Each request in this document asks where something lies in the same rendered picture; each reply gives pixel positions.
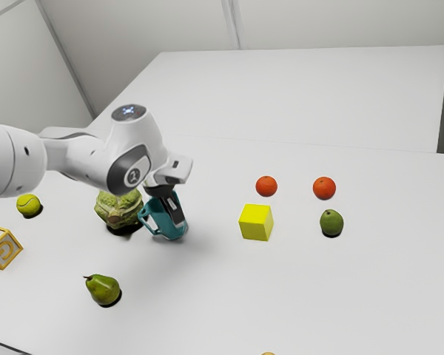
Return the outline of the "orange fruit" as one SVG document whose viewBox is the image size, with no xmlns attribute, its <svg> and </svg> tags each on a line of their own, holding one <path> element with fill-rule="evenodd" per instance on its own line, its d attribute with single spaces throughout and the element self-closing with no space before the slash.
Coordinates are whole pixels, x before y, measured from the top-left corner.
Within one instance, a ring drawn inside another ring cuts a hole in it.
<svg viewBox="0 0 444 355">
<path fill-rule="evenodd" d="M 318 177 L 312 185 L 314 195 L 320 200 L 329 200 L 336 190 L 336 183 L 330 177 Z"/>
<path fill-rule="evenodd" d="M 272 176 L 268 175 L 259 177 L 255 183 L 255 190 L 262 197 L 270 197 L 274 195 L 278 190 L 277 187 L 277 181 Z"/>
</svg>

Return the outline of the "green apple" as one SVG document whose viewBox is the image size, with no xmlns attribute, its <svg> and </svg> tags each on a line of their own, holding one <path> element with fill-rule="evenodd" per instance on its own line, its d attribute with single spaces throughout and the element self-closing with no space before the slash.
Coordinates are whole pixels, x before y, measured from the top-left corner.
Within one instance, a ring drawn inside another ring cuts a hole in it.
<svg viewBox="0 0 444 355">
<path fill-rule="evenodd" d="M 343 217 L 334 209 L 327 209 L 320 216 L 320 227 L 324 234 L 328 236 L 336 236 L 343 230 Z"/>
</svg>

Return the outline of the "teal faceted mug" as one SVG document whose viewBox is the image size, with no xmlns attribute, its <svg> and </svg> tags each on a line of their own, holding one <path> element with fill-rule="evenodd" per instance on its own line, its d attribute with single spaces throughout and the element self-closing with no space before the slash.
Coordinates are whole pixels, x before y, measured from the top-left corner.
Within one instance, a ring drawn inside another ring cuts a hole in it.
<svg viewBox="0 0 444 355">
<path fill-rule="evenodd" d="M 177 193 L 173 190 L 172 195 L 177 195 Z M 144 204 L 138 213 L 138 219 L 152 235 L 161 235 L 168 240 L 183 237 L 188 229 L 187 221 L 181 227 L 175 227 L 169 215 L 164 211 L 160 199 L 155 197 L 151 197 Z"/>
</svg>

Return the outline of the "yellow-green tennis ball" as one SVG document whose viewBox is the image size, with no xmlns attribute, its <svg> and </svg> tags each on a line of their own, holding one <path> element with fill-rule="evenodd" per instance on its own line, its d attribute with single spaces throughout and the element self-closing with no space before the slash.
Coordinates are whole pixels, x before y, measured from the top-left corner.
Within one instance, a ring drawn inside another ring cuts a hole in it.
<svg viewBox="0 0 444 355">
<path fill-rule="evenodd" d="M 16 208 L 23 217 L 35 217 L 41 211 L 41 201 L 33 194 L 21 195 L 16 200 Z"/>
</svg>

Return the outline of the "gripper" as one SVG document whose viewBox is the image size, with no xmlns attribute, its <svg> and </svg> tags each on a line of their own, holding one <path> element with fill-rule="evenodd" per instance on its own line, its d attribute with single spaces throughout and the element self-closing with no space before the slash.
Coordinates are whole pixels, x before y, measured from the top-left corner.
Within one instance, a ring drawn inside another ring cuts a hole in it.
<svg viewBox="0 0 444 355">
<path fill-rule="evenodd" d="M 186 218 L 177 195 L 172 195 L 174 185 L 145 186 L 144 191 L 150 196 L 160 199 L 164 211 L 169 215 L 175 227 L 181 227 Z"/>
</svg>

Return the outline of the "wooden letter block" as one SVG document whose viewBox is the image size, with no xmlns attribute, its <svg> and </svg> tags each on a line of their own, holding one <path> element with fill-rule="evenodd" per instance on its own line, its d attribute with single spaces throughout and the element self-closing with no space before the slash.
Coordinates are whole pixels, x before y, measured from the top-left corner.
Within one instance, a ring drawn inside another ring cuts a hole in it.
<svg viewBox="0 0 444 355">
<path fill-rule="evenodd" d="M 0 226 L 0 270 L 5 270 L 22 250 L 23 246 L 11 230 Z"/>
</svg>

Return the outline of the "green pear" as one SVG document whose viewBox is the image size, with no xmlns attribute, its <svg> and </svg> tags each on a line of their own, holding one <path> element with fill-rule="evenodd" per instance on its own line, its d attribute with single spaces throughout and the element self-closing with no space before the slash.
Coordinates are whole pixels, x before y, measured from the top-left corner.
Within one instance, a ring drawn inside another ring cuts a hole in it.
<svg viewBox="0 0 444 355">
<path fill-rule="evenodd" d="M 99 306 L 108 308 L 121 299 L 121 287 L 115 278 L 101 274 L 92 274 L 83 278 L 90 296 Z"/>
</svg>

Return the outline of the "yellow cube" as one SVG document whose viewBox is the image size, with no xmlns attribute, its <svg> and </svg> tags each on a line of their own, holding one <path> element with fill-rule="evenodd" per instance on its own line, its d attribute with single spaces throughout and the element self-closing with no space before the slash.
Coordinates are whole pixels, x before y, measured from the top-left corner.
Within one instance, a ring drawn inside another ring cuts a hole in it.
<svg viewBox="0 0 444 355">
<path fill-rule="evenodd" d="M 271 207 L 247 203 L 240 213 L 238 225 L 244 239 L 268 241 L 274 226 Z"/>
</svg>

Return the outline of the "green cabbage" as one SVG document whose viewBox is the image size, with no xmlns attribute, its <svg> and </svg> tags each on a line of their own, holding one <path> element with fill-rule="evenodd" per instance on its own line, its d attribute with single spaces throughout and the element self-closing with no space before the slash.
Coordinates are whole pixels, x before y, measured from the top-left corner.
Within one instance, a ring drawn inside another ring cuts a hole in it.
<svg viewBox="0 0 444 355">
<path fill-rule="evenodd" d="M 113 230 L 140 223 L 138 213 L 144 207 L 142 195 L 137 189 L 125 195 L 113 195 L 100 191 L 95 200 L 94 212 Z"/>
</svg>

